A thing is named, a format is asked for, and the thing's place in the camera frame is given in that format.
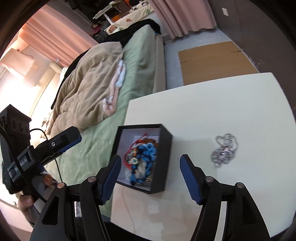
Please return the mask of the person's left hand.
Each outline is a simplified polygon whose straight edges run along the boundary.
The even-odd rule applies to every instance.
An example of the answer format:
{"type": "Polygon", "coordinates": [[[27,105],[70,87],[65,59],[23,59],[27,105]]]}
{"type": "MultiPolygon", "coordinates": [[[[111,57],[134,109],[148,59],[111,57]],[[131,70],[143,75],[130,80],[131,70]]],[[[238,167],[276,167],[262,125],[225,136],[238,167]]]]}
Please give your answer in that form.
{"type": "MultiPolygon", "coordinates": [[[[47,171],[42,172],[40,177],[42,177],[44,182],[45,192],[43,197],[48,200],[57,185],[57,181],[47,171]]],[[[18,198],[18,210],[24,215],[25,219],[32,227],[35,225],[41,210],[45,205],[43,201],[40,201],[38,204],[40,208],[38,209],[34,206],[34,203],[35,201],[30,195],[21,195],[18,198]]]]}

